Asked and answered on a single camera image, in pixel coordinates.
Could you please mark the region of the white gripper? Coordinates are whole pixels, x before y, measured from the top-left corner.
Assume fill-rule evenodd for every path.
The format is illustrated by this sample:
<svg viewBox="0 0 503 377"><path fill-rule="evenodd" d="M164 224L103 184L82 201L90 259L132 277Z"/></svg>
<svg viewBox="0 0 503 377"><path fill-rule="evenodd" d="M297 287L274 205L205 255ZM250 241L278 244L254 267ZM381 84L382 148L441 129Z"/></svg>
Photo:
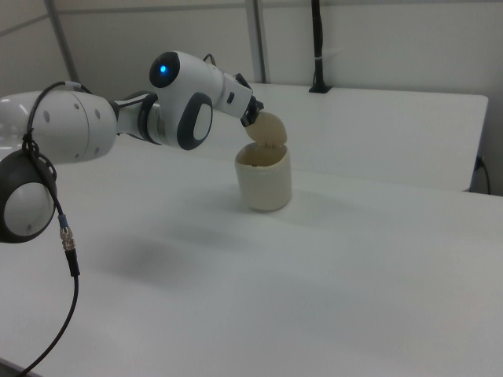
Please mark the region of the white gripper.
<svg viewBox="0 0 503 377"><path fill-rule="evenodd" d="M222 93L218 99L218 110L240 118L242 126L248 127L256 121L256 115L263 110L263 102L252 96L252 88L241 74L232 76L224 73Z"/></svg>

